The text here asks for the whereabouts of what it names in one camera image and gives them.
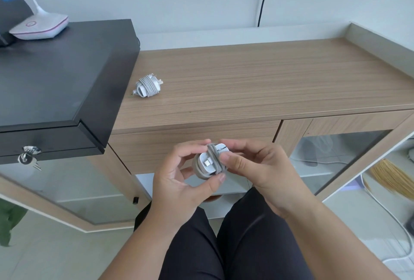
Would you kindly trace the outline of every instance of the key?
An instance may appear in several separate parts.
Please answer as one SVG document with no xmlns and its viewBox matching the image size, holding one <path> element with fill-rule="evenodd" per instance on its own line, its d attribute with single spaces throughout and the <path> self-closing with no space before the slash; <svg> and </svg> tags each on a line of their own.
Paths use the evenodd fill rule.
<svg viewBox="0 0 414 280">
<path fill-rule="evenodd" d="M 37 159 L 27 152 L 24 152 L 21 155 L 19 155 L 17 160 L 19 163 L 24 164 L 26 166 L 32 166 L 36 170 L 42 170 L 42 168 L 37 163 Z"/>
</svg>

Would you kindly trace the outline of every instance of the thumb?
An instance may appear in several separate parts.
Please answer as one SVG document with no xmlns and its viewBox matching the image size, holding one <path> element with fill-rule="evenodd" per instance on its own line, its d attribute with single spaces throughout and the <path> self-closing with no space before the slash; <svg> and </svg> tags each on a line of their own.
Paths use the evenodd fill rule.
<svg viewBox="0 0 414 280">
<path fill-rule="evenodd" d="M 228 151 L 220 155 L 220 161 L 231 171 L 248 178 L 253 183 L 255 178 L 260 175 L 260 169 L 262 168 L 261 164 Z"/>
<path fill-rule="evenodd" d="M 212 194 L 214 194 L 219 189 L 220 185 L 224 182 L 225 179 L 226 175 L 224 173 L 216 174 L 204 183 L 193 188 L 193 194 L 196 195 L 196 200 L 198 204 L 201 204 L 204 200 L 206 200 Z"/>
</svg>

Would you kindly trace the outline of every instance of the person's left hand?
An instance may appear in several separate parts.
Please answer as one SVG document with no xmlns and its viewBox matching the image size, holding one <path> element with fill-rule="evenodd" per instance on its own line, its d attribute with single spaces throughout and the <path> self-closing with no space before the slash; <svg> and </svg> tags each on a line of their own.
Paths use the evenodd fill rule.
<svg viewBox="0 0 414 280">
<path fill-rule="evenodd" d="M 225 180 L 225 174 L 212 176 L 196 187 L 184 183 L 184 180 L 194 174 L 193 168 L 180 170 L 186 160 L 195 154 L 207 151 L 203 141 L 183 142 L 174 146 L 154 174 L 152 188 L 152 204 L 148 217 L 165 225 L 167 229 L 177 230 L 194 214 L 195 209 L 205 199 L 211 196 Z"/>
</svg>

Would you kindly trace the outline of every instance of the person's right hand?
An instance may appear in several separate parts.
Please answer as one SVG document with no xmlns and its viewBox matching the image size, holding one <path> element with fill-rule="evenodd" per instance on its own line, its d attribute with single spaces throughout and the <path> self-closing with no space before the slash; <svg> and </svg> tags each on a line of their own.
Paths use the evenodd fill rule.
<svg viewBox="0 0 414 280">
<path fill-rule="evenodd" d="M 223 152 L 220 161 L 229 172 L 248 178 L 277 215 L 286 218 L 315 199 L 281 146 L 251 139 L 220 142 L 231 151 Z"/>
</svg>

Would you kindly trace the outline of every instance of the hand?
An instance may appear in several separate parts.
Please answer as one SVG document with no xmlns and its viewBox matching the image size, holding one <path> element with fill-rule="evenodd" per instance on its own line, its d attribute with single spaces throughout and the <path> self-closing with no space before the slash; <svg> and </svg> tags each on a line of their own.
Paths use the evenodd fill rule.
<svg viewBox="0 0 414 280">
<path fill-rule="evenodd" d="M 248 178 L 279 216 L 314 199 L 279 145 L 256 140 L 220 140 L 231 152 L 223 152 L 220 161 L 231 173 Z"/>
<path fill-rule="evenodd" d="M 195 154 L 207 152 L 203 141 L 183 142 L 174 146 L 154 174 L 152 204 L 148 217 L 168 230 L 177 230 L 194 214 L 195 209 L 211 196 L 224 182 L 224 173 L 217 174 L 197 187 L 191 187 L 184 180 L 194 174 L 193 168 L 180 170 L 186 160 Z"/>
</svg>

